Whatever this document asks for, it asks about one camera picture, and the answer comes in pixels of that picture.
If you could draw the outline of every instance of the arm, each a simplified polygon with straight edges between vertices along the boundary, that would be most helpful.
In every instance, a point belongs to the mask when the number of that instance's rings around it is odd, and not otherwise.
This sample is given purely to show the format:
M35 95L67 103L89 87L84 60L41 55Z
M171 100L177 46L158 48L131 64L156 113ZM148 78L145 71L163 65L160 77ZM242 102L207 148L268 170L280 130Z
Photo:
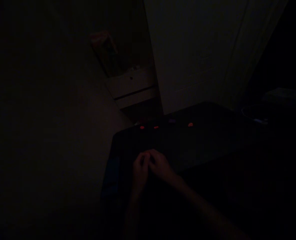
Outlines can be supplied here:
M125 213L123 228L124 239L137 239L140 198L148 179L149 153L140 153L133 163L132 190Z
M151 170L162 180L178 190L198 210L202 221L218 239L250 239L245 233L233 225L216 208L191 189L185 181L170 167L166 157L152 149L147 151L155 162L149 162Z

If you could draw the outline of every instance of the dark table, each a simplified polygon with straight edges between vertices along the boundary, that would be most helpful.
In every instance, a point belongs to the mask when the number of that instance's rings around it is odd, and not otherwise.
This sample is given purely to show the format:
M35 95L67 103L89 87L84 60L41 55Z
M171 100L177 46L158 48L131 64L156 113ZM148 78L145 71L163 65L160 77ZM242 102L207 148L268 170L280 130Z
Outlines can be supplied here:
M105 201L115 223L107 224L109 232L117 232L111 230L122 221L115 212L126 206L133 161L138 153L155 148L189 186L254 239L296 239L296 141L290 136L276 138L266 126L210 102L140 126L113 137L101 195L117 199ZM144 219L164 212L167 217L158 216L155 225L173 236L180 236L176 229L200 231L192 221L193 210L153 174L145 193Z
M260 124L211 102L142 126L144 129L139 125L114 135L102 187L104 196L129 191L132 163L142 151L154 148L162 152L173 169L182 172L270 137Z

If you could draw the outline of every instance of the door panel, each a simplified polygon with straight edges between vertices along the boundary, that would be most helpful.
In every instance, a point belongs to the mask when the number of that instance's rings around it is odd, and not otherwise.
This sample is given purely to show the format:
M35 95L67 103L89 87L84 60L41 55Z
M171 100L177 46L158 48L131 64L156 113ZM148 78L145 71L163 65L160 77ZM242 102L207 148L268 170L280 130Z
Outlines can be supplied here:
M247 1L144 2L164 113L220 102Z

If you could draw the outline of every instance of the finger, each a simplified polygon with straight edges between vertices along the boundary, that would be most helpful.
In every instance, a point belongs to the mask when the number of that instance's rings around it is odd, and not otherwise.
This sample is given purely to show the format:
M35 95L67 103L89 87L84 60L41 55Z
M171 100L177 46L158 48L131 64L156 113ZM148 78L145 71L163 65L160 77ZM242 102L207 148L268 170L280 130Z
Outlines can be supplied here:
M142 169L145 172L148 171L149 161L150 161L150 153L145 153L144 154L143 165L142 165Z
M159 152L158 152L157 150L154 150L154 149L150 149L150 150L148 150L147 152L150 153L151 156L152 156L155 160L156 160L156 158L157 158L157 156L158 156L158 154L159 154Z
M139 153L139 155L137 156L136 160L134 161L134 165L138 165L140 166L140 162L141 162L141 159L143 157L144 153Z

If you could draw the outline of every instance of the forearm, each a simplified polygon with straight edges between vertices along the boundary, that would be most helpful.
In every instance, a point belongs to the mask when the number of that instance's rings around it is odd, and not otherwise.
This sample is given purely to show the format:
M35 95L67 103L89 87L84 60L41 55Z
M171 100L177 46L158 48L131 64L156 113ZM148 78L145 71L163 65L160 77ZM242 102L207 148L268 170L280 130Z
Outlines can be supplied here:
M125 212L123 238L137 239L140 213L140 197L131 195Z
M198 209L203 222L208 225L213 234L219 239L249 239L229 219L191 189L180 176L174 177L169 184Z

